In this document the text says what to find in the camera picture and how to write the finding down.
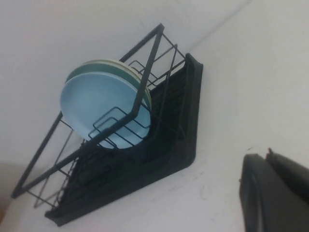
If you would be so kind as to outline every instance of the white wall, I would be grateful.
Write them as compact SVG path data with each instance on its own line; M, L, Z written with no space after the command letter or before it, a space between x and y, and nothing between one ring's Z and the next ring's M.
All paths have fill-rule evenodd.
M0 207L8 205L13 186L58 114L59 94L72 69L91 59L120 58L160 22L186 52L245 2L1 1ZM45 158L37 171L49 162Z

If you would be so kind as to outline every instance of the black object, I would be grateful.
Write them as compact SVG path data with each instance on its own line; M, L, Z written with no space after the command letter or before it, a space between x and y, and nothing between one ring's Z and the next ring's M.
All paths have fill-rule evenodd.
M309 231L309 170L272 151L246 155L240 200L246 232Z
M163 34L163 29L162 24L157 26L120 59L122 62L127 61L149 40L155 37L147 64L143 66L137 60L129 63L131 66L138 65L139 69L133 68L142 73L140 88L132 112L126 114L104 131L99 131L99 128L106 121L101 122L103 116L99 118L93 124L94 130L99 131L97 136L88 142L84 140L78 150L62 161L58 161L62 149L53 167L23 186L59 122L67 125L62 121L62 114L60 113L19 180L12 193L13 198L26 191L29 192L37 198L34 207L38 207L43 203L51 205L52 209L46 212L45 216L58 226L61 226L186 168L194 161L203 65L198 63L190 54L184 56L178 50L177 45L172 44ZM161 37L164 37L171 44L171 48L156 57ZM153 64L162 59L169 51L174 51L170 69L160 76L154 75L152 72ZM182 60L174 65L176 55L180 55ZM179 70L172 74L172 71L176 68ZM127 149L118 149L108 136L116 133L119 128L126 127L126 123L134 120L140 107L147 108L141 103L146 86L151 89L150 94L152 97L149 134L138 145ZM110 111L112 110L121 111L118 107ZM72 131L65 141L64 147L71 134ZM113 145L114 149L101 147L99 143L102 140ZM71 163L70 170L64 172L61 168L69 163ZM64 183L60 190L43 199L42 193L49 176L56 171L64 174ZM39 194L29 191L33 186L44 180L45 182Z

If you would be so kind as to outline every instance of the white surface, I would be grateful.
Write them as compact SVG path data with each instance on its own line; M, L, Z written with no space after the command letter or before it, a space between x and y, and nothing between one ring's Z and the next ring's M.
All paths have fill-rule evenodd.
M187 52L246 1L0 1L0 208L57 116L74 68L93 59L119 59L161 22ZM57 152L44 153L36 172Z
M22 196L1 231L243 231L238 180L246 153L272 147L309 167L308 7L253 0L192 50L205 65L192 166L61 228Z

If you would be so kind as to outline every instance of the light blue plate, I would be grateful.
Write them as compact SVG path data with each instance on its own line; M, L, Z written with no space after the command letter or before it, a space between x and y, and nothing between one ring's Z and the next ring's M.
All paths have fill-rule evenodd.
M65 84L60 97L60 107L72 129L90 140L99 131L113 125L115 119L120 120L125 116L120 110L114 109L102 117L109 110L119 107L127 114L130 113L136 94L137 89L119 76L107 72L88 72L75 76ZM141 106L135 120L138 123L131 121L126 124L128 129L123 127L116 132L123 138L114 133L100 144L106 148L114 148L113 145L128 148L141 142L149 132L149 111Z
M130 66L127 66L126 64L117 60L110 59L92 60L82 64L69 74L66 82L79 74L90 72L110 73L116 76L120 76L122 79L133 85L136 89L140 87L140 77ZM151 97L147 88L145 89L143 98L146 101L147 107L151 110Z

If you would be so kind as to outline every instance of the dish rack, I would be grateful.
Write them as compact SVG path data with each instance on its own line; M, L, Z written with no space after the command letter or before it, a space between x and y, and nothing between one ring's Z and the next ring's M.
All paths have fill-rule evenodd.
M191 165L196 154L203 65L190 54L184 56L178 50L177 45L173 44L163 33L163 30L164 26L158 25L120 59L121 62L127 62L142 75L132 111L126 114L119 107L108 111L93 123L93 131L89 137L95 131L97 135L91 137L89 141L83 140L79 149L62 160L60 160L62 151L71 138L73 130L62 119L60 112L17 183L12 198L28 192L36 197L35 208L44 203L51 206L45 216L61 226ZM168 42L169 48L157 56L159 44L163 38ZM154 39L154 43L146 65L143 65L140 60L132 59L141 48L144 49L151 39ZM152 69L154 63L162 60L170 52L172 59L169 61L168 70L161 75L154 74ZM177 56L180 57L180 61L174 64ZM142 103L146 87L149 88L151 94L151 109ZM134 119L140 107L149 110L150 125L141 125ZM121 111L124 117L120 120L108 117L108 114L115 110ZM109 120L115 123L100 131L100 127ZM126 127L130 121L135 121L141 127L149 127L148 135L137 145L133 145L117 133L117 130L125 127L135 134ZM60 123L69 127L71 131L54 165L25 184ZM131 144L132 147L118 149L116 144L108 138L113 133ZM113 149L100 146L99 143L103 140L111 144ZM70 165L70 168L64 171L63 167L67 165ZM55 193L43 197L42 193L49 177L54 173L63 175L63 184ZM42 188L38 194L35 194L31 189L39 183L42 184Z

